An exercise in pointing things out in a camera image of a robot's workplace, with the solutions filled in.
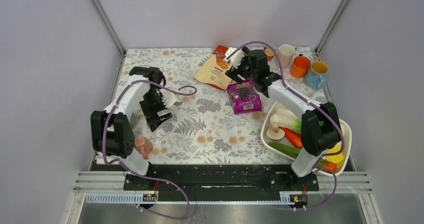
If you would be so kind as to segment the small orange red cup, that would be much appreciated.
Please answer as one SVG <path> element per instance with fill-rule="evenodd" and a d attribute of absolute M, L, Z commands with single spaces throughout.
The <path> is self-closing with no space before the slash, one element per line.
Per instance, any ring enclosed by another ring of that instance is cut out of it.
<path fill-rule="evenodd" d="M 270 47 L 264 47 L 263 50 L 264 50 L 264 53 L 265 53 L 265 55 L 267 57 L 267 60 L 268 61 L 273 60 L 273 58 L 275 57 L 275 53 L 274 53 L 273 49 L 270 48 Z"/>

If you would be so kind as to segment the light pink mug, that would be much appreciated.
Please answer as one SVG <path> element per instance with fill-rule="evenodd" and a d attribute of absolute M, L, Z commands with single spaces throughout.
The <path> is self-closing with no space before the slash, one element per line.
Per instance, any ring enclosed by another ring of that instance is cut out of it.
<path fill-rule="evenodd" d="M 292 46 L 289 44 L 283 44 L 278 49 L 277 58 L 280 60 L 280 64 L 278 60 L 276 61 L 277 65 L 282 68 L 286 68 L 292 61 L 293 56 L 295 55 L 297 50 L 297 46 Z"/>

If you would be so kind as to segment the orange mug black handle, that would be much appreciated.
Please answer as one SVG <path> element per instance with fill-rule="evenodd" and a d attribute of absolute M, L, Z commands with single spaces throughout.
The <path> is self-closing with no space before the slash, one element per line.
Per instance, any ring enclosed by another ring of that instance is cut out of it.
<path fill-rule="evenodd" d="M 299 54 L 294 58 L 290 68 L 290 74 L 294 78 L 303 78 L 311 66 L 311 60 L 303 54 Z"/>

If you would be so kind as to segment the blue mug yellow inside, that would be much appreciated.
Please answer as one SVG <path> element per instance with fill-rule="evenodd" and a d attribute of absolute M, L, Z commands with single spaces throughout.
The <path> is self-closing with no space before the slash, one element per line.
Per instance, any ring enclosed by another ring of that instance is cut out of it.
<path fill-rule="evenodd" d="M 315 90 L 320 90 L 324 87 L 327 79 L 326 74 L 329 67 L 322 61 L 315 61 L 303 77 L 303 82 L 306 86 Z"/>

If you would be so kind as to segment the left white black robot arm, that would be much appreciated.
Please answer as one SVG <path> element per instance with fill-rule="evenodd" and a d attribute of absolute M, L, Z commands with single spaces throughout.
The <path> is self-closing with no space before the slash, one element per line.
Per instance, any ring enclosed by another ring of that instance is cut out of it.
<path fill-rule="evenodd" d="M 155 184 L 154 174 L 148 172 L 149 162 L 136 151 L 136 138 L 131 121 L 141 109 L 150 131 L 155 131 L 170 119 L 161 89 L 165 76 L 157 67 L 134 67 L 123 91 L 102 111 L 90 116 L 93 149 L 119 161 L 128 172 L 137 173 L 136 183 L 144 190 Z"/>

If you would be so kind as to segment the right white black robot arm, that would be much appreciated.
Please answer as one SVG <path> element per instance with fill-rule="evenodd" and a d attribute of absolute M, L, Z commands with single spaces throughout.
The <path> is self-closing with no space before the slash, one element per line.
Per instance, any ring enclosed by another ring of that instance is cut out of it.
<path fill-rule="evenodd" d="M 292 173 L 288 174 L 286 182 L 293 190 L 301 189 L 319 159 L 338 142 L 345 142 L 335 105 L 311 100 L 286 84 L 282 74 L 270 70 L 267 56 L 261 49 L 244 54 L 240 49 L 232 48 L 225 53 L 224 61 L 230 63 L 226 76 L 237 83 L 250 79 L 257 92 L 282 104 L 300 118 L 303 148 L 292 162 Z"/>

